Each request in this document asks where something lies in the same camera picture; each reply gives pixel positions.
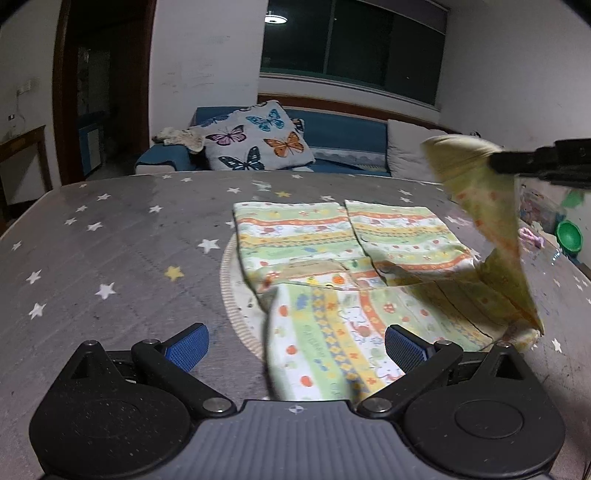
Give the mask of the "patterned child's jacket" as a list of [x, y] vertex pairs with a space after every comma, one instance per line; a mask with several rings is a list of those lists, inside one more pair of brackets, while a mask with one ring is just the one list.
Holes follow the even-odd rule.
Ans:
[[398, 380], [388, 327], [468, 352], [531, 347], [544, 325], [520, 259], [516, 187], [490, 167], [500, 147], [445, 135], [422, 150], [493, 245], [477, 259], [424, 206], [237, 203], [238, 259], [264, 315], [274, 397], [360, 402]]

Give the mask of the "clear plastic storage box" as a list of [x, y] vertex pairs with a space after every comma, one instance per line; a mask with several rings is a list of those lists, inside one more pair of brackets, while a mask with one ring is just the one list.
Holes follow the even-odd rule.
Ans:
[[567, 215], [562, 206], [565, 196], [564, 187], [534, 178], [521, 179], [520, 217], [529, 225], [537, 222], [546, 233], [554, 234]]

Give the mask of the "green plastic bowl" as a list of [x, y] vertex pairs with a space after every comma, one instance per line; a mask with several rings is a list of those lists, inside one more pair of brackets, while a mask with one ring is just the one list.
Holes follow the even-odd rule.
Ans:
[[582, 250], [583, 236], [579, 227], [570, 220], [557, 224], [556, 237], [563, 251], [570, 256], [577, 256]]

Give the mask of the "small pink cloth scrap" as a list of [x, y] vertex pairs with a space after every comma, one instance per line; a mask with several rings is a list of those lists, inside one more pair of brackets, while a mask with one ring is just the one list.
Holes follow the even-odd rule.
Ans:
[[533, 232], [528, 227], [521, 227], [518, 230], [518, 234], [521, 240], [531, 243], [538, 249], [543, 249], [545, 246], [544, 237]]

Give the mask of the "grey star tablecloth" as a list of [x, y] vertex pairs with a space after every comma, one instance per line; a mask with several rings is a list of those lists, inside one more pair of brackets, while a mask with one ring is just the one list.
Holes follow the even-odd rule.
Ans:
[[482, 255], [489, 243], [435, 184], [290, 172], [174, 173], [65, 186], [1, 239], [1, 475], [37, 479], [34, 410], [86, 339], [110, 350], [201, 322], [211, 350], [197, 375], [232, 400], [262, 402], [263, 363], [232, 328], [221, 293], [232, 207], [360, 200], [425, 206]]

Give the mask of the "grey cushion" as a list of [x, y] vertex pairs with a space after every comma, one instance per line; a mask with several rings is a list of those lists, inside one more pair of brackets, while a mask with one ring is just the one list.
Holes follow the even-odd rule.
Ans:
[[437, 178], [424, 156], [422, 143], [446, 132], [397, 120], [388, 121], [387, 162], [393, 178], [436, 182]]

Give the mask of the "dark window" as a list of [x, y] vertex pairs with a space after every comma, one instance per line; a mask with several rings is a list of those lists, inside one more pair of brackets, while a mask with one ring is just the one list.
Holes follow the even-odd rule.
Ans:
[[436, 102], [448, 9], [437, 1], [270, 1], [262, 71]]

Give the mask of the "crumpled beige cloth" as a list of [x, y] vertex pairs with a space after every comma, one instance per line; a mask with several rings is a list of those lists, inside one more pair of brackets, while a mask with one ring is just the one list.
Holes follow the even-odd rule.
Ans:
[[200, 127], [189, 127], [186, 129], [165, 127], [152, 137], [152, 142], [165, 146], [183, 146], [193, 154], [197, 154], [204, 149], [204, 136]]

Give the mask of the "blue sofa bench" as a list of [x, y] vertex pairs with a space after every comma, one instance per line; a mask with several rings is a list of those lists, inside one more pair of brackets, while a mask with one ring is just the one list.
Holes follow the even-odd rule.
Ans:
[[[308, 169], [319, 173], [390, 175], [387, 162], [388, 125], [384, 121], [321, 110], [288, 107], [315, 162]], [[181, 145], [155, 144], [135, 163], [137, 174], [206, 171], [204, 152], [193, 154]]]

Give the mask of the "butterfly print pillow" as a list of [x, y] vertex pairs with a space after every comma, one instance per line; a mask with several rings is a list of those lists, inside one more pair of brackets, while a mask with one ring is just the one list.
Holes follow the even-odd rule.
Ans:
[[215, 171], [271, 171], [315, 162], [294, 121], [276, 100], [197, 122]]

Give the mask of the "dark wooden side table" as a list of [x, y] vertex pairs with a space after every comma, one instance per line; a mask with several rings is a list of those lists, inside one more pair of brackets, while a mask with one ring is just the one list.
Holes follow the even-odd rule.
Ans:
[[44, 125], [1, 144], [3, 205], [36, 201], [52, 189]]

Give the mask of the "dark wooden doorway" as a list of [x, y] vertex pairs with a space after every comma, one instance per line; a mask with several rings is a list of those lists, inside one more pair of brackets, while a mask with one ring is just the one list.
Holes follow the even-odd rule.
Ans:
[[64, 1], [52, 72], [59, 178], [130, 174], [148, 148], [153, 1]]

